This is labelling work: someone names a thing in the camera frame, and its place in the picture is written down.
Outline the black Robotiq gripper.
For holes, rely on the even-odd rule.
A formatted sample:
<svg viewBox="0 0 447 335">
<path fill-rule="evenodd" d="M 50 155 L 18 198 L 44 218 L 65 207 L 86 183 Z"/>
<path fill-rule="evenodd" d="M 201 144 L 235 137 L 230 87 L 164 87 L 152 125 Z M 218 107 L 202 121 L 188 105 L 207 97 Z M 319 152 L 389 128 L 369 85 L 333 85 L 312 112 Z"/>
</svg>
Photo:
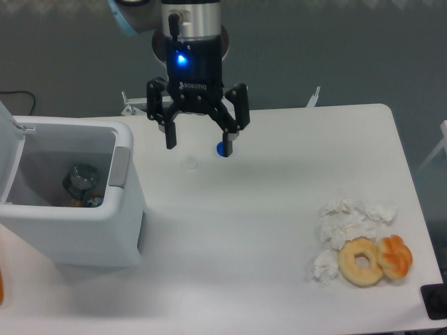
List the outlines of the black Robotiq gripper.
<svg viewBox="0 0 447 335">
<path fill-rule="evenodd" d="M 223 95 L 222 36 L 187 40 L 163 38 L 168 82 L 156 77 L 147 83 L 147 118 L 165 134 L 167 149 L 177 145 L 175 117 L 179 112 L 208 114 L 222 130 L 221 155 L 233 152 L 233 140 L 250 123 L 248 87 L 236 84 Z M 172 103 L 163 107 L 162 93 Z M 222 98 L 234 107 L 232 117 Z"/>
</svg>

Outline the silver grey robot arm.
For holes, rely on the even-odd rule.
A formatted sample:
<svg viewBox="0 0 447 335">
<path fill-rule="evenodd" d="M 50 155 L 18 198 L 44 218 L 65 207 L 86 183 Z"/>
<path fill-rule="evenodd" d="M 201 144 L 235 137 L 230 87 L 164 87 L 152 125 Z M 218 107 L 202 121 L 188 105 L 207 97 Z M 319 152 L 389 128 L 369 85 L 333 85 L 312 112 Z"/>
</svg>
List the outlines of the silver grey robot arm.
<svg viewBox="0 0 447 335">
<path fill-rule="evenodd" d="M 124 33 L 161 34 L 168 79 L 147 83 L 147 117 L 164 132 L 167 148 L 177 144 L 179 113 L 207 115 L 223 132 L 221 155 L 230 156 L 250 115 L 247 86 L 223 84 L 220 1 L 110 1 L 109 6 Z"/>
</svg>

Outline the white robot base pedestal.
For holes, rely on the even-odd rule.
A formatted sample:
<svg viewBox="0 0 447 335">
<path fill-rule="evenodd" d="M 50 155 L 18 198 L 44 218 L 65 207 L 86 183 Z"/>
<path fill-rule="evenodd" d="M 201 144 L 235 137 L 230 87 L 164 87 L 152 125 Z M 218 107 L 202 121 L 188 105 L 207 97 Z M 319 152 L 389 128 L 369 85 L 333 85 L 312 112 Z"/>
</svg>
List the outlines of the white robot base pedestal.
<svg viewBox="0 0 447 335">
<path fill-rule="evenodd" d="M 162 28 L 156 29 L 152 35 L 152 51 L 160 64 L 166 65 L 165 37 Z M 221 60 L 223 61 L 230 47 L 230 39 L 224 25 L 221 26 Z"/>
</svg>

